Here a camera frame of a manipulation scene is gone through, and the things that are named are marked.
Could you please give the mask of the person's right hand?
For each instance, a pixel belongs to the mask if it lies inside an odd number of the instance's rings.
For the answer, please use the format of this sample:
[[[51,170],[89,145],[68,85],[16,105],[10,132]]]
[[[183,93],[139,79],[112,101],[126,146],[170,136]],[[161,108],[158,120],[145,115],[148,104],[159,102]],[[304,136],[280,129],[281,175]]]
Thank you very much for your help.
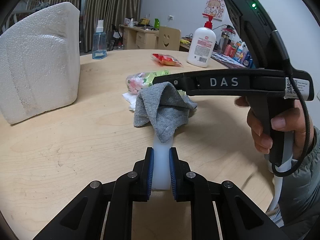
[[[268,154],[273,146],[273,140],[269,135],[263,132],[263,125],[260,120],[256,118],[251,109],[248,111],[247,124],[251,128],[254,146],[257,151],[263,154]],[[306,137],[306,126],[301,103],[296,100],[293,108],[284,111],[271,119],[271,126],[276,131],[293,131],[295,133],[293,158],[296,160],[299,159],[303,152]]]

